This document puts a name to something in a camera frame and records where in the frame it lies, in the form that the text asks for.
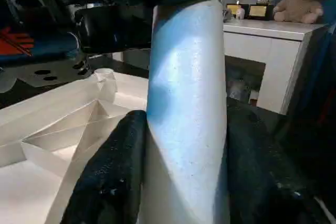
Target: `white cylinder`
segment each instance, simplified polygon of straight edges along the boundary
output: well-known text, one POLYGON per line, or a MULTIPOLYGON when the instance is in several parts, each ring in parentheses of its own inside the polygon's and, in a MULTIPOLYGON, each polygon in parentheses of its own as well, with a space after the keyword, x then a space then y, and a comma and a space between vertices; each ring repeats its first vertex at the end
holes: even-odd
POLYGON ((157 7, 141 224, 229 224, 223 7, 157 7))

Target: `table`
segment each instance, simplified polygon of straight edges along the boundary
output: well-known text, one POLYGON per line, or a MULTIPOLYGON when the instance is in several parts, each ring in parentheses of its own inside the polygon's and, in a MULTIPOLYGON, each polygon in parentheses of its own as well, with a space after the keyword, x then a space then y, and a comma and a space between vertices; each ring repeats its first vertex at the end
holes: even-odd
POLYGON ((257 106, 287 114, 326 25, 230 20, 224 23, 225 55, 265 64, 257 106))

